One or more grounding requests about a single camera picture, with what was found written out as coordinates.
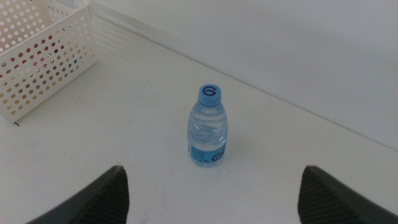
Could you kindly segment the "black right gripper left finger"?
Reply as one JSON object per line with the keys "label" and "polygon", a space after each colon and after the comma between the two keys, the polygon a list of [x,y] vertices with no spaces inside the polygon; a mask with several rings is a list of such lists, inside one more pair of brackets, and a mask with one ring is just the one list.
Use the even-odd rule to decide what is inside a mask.
{"label": "black right gripper left finger", "polygon": [[129,186],[123,166],[113,166],[84,189],[31,223],[127,222]]}

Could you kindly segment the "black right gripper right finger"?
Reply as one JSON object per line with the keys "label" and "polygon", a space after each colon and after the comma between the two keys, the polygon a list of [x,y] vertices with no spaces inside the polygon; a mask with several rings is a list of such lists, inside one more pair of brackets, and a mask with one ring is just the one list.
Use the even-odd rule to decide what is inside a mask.
{"label": "black right gripper right finger", "polygon": [[306,166],[297,204],[301,223],[397,224],[397,215],[317,166]]}

